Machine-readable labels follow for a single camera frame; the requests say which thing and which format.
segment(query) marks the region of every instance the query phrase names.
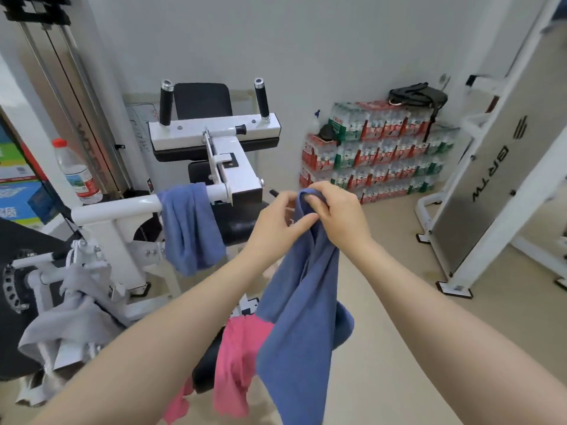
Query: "person's left arm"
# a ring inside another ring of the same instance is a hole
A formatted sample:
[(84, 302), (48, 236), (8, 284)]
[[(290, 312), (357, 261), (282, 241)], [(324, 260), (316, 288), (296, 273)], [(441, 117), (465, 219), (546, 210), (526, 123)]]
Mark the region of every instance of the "person's left arm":
[(157, 423), (248, 286), (317, 221), (313, 213), (287, 226), (295, 197), (280, 193), (236, 258), (116, 338), (32, 424)]

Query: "forearm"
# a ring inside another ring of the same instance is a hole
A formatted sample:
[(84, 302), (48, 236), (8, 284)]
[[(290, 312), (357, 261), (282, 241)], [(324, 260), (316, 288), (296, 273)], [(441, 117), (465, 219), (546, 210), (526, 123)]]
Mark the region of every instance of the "forearm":
[(139, 321), (85, 366), (34, 424), (155, 424), (253, 279), (245, 252)]
[(372, 242), (347, 253), (416, 361), (464, 424), (557, 424), (567, 389), (489, 325)]

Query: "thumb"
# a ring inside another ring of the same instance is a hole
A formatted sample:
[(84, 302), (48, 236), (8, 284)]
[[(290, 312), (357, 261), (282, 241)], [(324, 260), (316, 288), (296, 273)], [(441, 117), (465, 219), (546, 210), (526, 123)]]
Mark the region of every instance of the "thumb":
[(319, 220), (319, 215), (316, 213), (309, 213), (302, 217), (299, 221), (292, 224), (288, 229), (291, 230), (295, 240), (299, 238), (301, 234), (307, 231), (313, 226), (313, 224)]
[(305, 201), (311, 206), (313, 210), (319, 215), (321, 219), (330, 217), (329, 207), (321, 201), (319, 197), (315, 195), (308, 195), (305, 197)]

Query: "person's right hand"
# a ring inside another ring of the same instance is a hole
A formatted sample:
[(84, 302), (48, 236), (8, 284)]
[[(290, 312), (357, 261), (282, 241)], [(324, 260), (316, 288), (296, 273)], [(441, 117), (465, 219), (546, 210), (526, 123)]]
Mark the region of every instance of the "person's right hand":
[(329, 240), (349, 255), (354, 248), (371, 241), (370, 229), (358, 197), (329, 182), (317, 182), (309, 186), (321, 192), (327, 205), (315, 195), (305, 201), (319, 215)]

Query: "red bottle cap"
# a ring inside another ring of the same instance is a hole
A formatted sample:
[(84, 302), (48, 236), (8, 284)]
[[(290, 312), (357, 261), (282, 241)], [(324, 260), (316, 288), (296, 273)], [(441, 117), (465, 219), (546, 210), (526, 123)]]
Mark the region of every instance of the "red bottle cap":
[(58, 139), (54, 139), (51, 144), (53, 144), (54, 148), (59, 148), (59, 147), (67, 147), (67, 140), (58, 138)]

